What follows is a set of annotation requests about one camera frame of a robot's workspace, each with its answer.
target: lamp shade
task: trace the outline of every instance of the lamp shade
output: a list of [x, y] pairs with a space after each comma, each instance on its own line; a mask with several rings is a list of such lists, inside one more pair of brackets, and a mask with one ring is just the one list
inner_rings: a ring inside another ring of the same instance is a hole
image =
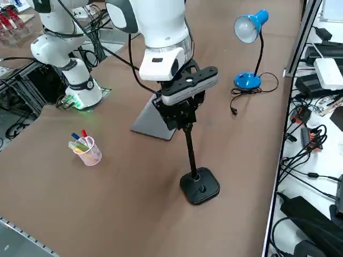
[[269, 14], [262, 9], [256, 14], [245, 14], [235, 20], [235, 34], [244, 43], [253, 43], [268, 20]]

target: red marker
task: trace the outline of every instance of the red marker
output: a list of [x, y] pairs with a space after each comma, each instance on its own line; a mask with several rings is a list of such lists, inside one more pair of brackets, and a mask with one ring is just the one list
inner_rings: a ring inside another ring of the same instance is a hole
[[89, 138], [89, 136], [87, 135], [86, 131], [85, 130], [81, 130], [81, 134], [82, 136], [85, 138], [86, 142], [87, 142], [87, 146], [89, 148], [92, 148], [92, 144], [93, 142], [91, 141], [91, 139]]
[[88, 136], [85, 130], [81, 130], [81, 134], [84, 138], [86, 138]]

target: pen holder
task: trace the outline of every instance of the pen holder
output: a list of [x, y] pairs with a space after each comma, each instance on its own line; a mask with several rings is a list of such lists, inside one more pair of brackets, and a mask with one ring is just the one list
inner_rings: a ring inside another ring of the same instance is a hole
[[81, 160], [83, 160], [85, 165], [94, 166], [98, 162], [100, 162], [102, 158], [102, 153], [96, 146], [94, 139], [92, 137], [87, 137], [87, 139], [92, 143], [92, 146], [87, 151], [82, 152], [82, 153], [77, 153], [73, 150], [73, 152], [77, 154], [81, 158]]

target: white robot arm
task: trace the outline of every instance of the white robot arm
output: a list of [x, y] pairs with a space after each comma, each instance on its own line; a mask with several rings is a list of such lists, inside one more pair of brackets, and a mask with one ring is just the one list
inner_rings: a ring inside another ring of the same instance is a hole
[[[27, 0], [35, 9], [47, 32], [31, 44], [33, 56], [59, 69], [69, 82], [66, 95], [73, 98], [75, 107], [83, 109], [97, 104], [102, 99], [101, 89], [90, 76], [85, 63], [78, 58], [70, 58], [69, 53], [85, 41], [86, 36], [72, 21], [70, 15], [58, 0]], [[62, 0], [69, 9], [88, 4], [88, 0]]]
[[207, 79], [197, 77], [200, 71], [194, 75], [191, 68], [184, 71], [193, 55], [184, 0], [106, 0], [106, 8], [116, 28], [143, 34], [146, 49], [139, 75], [143, 80], [161, 82], [164, 104], [177, 104], [217, 83], [214, 67], [205, 71]]

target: desk lamp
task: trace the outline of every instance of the desk lamp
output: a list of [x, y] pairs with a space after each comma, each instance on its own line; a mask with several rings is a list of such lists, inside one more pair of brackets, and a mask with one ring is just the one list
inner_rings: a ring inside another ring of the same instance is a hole
[[242, 72], [234, 79], [235, 86], [241, 89], [252, 89], [261, 85], [261, 78], [256, 76], [263, 54], [262, 25], [268, 20], [268, 12], [260, 10], [256, 14], [245, 14], [235, 20], [235, 34], [244, 43], [253, 43], [257, 36], [261, 39], [261, 50], [255, 72]]

